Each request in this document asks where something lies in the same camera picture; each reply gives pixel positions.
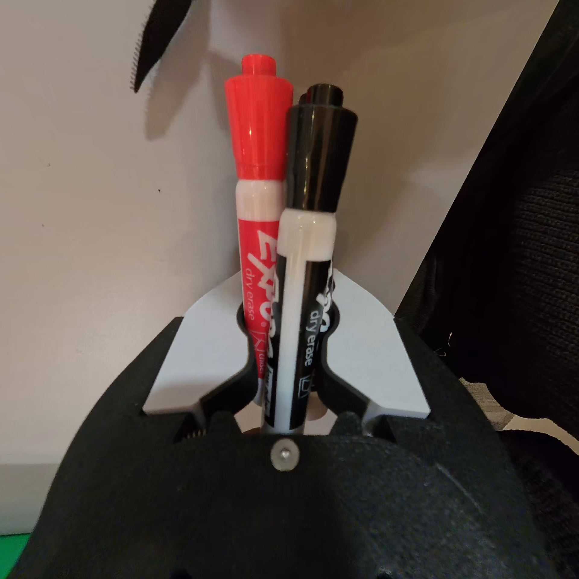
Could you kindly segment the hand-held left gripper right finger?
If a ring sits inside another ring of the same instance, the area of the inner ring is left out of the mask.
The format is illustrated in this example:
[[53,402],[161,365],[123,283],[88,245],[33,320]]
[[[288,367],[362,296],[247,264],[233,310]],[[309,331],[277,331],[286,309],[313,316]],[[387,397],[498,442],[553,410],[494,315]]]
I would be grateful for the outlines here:
[[336,416],[354,413],[372,435],[384,416],[431,413],[394,315],[370,292],[333,272],[330,327],[321,343],[318,396]]

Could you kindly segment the red dry erase marker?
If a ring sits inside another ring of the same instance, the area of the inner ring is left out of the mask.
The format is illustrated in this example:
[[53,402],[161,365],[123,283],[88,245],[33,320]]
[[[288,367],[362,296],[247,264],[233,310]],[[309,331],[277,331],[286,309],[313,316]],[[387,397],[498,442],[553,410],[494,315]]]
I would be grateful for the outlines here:
[[274,58],[249,54],[242,73],[224,84],[236,165],[236,216],[245,327],[255,351],[262,404],[277,262],[279,221],[286,206],[287,114],[293,85],[277,76]]

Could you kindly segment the green cloth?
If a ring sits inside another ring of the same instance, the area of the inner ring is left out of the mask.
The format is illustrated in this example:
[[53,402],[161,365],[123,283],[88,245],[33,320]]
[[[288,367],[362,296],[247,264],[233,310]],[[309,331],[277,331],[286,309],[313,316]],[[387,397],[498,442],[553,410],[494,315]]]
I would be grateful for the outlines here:
[[10,574],[29,538],[29,533],[1,535],[1,578]]

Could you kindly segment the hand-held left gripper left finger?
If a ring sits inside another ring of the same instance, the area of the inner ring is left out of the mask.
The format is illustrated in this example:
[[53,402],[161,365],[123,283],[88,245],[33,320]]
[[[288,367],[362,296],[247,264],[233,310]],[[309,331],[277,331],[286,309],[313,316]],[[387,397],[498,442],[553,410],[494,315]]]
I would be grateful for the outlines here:
[[145,414],[194,412],[203,395],[243,369],[248,345],[237,323],[241,303],[238,272],[187,310],[144,403]]

